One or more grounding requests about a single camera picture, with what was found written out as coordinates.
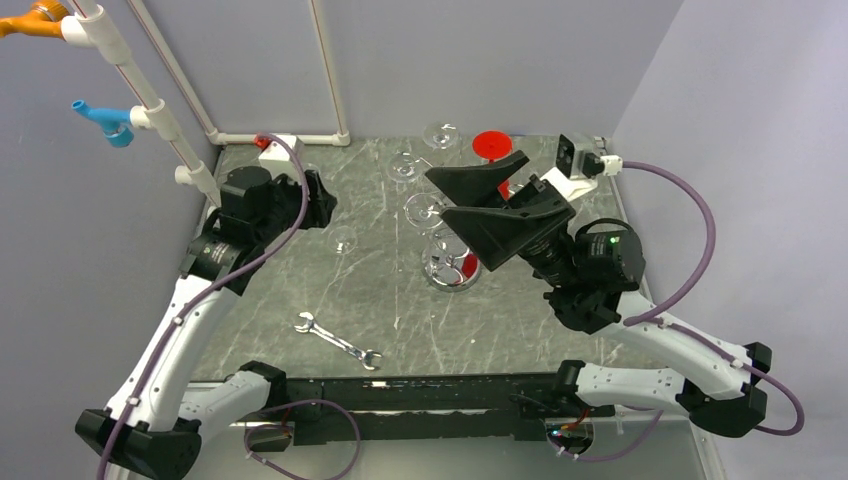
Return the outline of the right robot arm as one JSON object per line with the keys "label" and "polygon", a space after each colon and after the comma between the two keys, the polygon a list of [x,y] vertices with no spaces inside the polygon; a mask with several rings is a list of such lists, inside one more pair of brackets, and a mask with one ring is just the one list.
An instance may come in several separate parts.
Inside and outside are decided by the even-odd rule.
{"label": "right robot arm", "polygon": [[616,156],[561,154],[516,194],[500,186],[527,163],[515,152],[487,164],[435,167],[427,179],[449,199],[444,223],[479,262],[495,270],[519,257],[550,291],[545,300],[567,329],[638,347],[657,369],[611,369],[582,361],[561,364],[551,401],[574,415],[613,404],[667,410],[710,433],[739,438],[766,416],[767,395],[757,375],[771,352],[759,343],[737,345],[660,312],[642,295],[646,262],[638,234],[616,219],[592,221],[575,232],[573,201],[601,176],[622,168]]}

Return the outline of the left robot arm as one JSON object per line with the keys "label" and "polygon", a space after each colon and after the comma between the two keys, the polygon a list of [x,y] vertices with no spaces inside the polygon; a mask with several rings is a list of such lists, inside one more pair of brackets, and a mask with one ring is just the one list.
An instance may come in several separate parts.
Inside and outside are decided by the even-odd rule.
{"label": "left robot arm", "polygon": [[132,473],[182,479],[202,445],[241,417],[279,417],[286,376],[251,361],[228,381],[190,392],[211,335],[254,273],[299,230],[324,228],[337,200],[316,170],[272,175],[259,166],[231,171],[221,205],[189,245],[170,305],[137,365],[101,409],[83,411],[77,435],[100,458],[97,477]]}

